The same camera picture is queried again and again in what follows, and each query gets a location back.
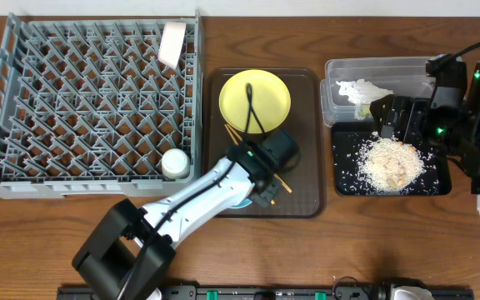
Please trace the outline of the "light blue bowl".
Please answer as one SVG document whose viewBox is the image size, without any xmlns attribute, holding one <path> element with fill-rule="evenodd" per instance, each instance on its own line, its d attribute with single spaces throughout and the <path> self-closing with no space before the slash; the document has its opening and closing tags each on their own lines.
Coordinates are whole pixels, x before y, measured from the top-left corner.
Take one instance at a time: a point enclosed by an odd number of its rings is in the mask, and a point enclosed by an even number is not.
<svg viewBox="0 0 480 300">
<path fill-rule="evenodd" d="M 242 200 L 239 204 L 231 206 L 230 209 L 240 209 L 249 206 L 252 201 L 249 198 Z"/>
</svg>

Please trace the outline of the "white green cup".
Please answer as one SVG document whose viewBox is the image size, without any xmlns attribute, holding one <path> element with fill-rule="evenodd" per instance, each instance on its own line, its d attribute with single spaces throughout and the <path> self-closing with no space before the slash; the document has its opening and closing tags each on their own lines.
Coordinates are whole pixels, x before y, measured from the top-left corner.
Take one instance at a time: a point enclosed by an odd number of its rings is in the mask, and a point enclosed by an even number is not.
<svg viewBox="0 0 480 300">
<path fill-rule="evenodd" d="M 170 180 L 182 179 L 189 174 L 190 159 L 184 151 L 172 148 L 163 154 L 161 166 L 165 178 Z"/>
</svg>

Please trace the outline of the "pink bowl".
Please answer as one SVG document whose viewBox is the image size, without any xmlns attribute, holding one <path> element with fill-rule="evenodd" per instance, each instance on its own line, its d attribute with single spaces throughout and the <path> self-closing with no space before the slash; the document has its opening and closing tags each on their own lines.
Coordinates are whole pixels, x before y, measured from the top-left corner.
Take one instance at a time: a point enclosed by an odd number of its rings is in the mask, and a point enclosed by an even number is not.
<svg viewBox="0 0 480 300">
<path fill-rule="evenodd" d="M 158 61 L 171 69 L 176 69 L 183 48 L 186 24 L 183 22 L 167 22 L 164 26 Z"/>
</svg>

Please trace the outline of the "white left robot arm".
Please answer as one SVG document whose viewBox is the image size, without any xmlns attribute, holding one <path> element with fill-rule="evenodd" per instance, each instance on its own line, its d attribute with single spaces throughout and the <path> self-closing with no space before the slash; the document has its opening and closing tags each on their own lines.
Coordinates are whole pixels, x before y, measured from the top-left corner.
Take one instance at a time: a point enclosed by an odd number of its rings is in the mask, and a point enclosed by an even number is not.
<svg viewBox="0 0 480 300">
<path fill-rule="evenodd" d="M 149 298 L 187 236 L 269 185 L 296 152 L 274 142 L 230 147 L 205 175 L 161 201 L 141 208 L 128 199 L 116 203 L 72 266 L 101 299 Z"/>
</svg>

